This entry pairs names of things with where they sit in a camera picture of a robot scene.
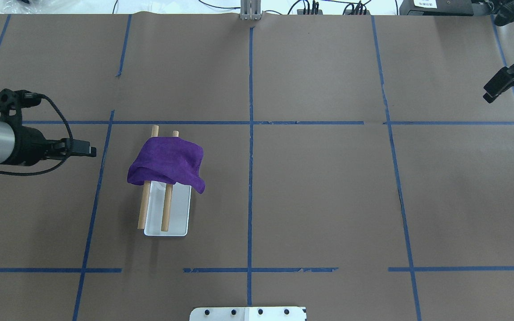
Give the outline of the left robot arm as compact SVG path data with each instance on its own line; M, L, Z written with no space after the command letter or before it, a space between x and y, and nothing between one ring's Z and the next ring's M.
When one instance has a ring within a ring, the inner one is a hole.
M36 128L29 128L22 124L15 128L11 122L0 121L0 165L30 167L49 159L58 161L55 167L47 170L31 173L0 170L0 175L15 177L41 175L55 170L69 157L94 158L96 155L97 149L88 141L70 137L47 140Z

